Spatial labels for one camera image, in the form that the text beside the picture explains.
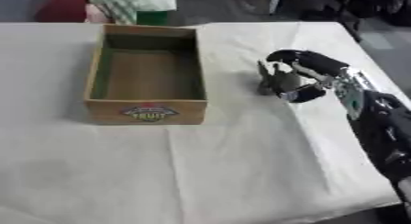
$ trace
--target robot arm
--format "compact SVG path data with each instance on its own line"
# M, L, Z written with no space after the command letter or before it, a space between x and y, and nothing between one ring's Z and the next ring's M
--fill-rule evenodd
M360 71L347 63L312 51L279 50L266 60L274 73L259 62L261 93L271 92L291 103L321 97L332 89L347 109L348 121L377 170L389 179L405 203L411 201L411 112L394 95L379 92ZM287 64L292 71L279 71ZM314 83L283 89L286 75L315 80Z

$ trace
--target box label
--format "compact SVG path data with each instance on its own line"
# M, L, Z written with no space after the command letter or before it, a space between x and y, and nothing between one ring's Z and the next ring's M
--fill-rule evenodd
M143 122L158 122L167 117L178 115L179 113L165 106L155 106L153 104L142 104L121 111L121 114L133 117Z

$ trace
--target table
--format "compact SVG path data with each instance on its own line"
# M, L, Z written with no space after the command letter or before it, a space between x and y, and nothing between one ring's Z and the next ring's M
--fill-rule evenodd
M408 99L336 23L198 28L200 126L98 126L83 83L100 27L0 25L0 222L308 223L398 202L334 95L259 96L256 61L310 49Z

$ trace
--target checkered cloth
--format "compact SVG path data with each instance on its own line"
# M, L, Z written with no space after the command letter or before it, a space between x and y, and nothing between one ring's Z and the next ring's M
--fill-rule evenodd
M137 24L138 0L90 0L90 3L117 24Z

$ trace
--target wooden crate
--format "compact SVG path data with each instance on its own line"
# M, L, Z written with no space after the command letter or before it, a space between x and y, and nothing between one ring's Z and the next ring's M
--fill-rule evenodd
M189 28L105 25L84 102L108 124L201 124L206 90Z

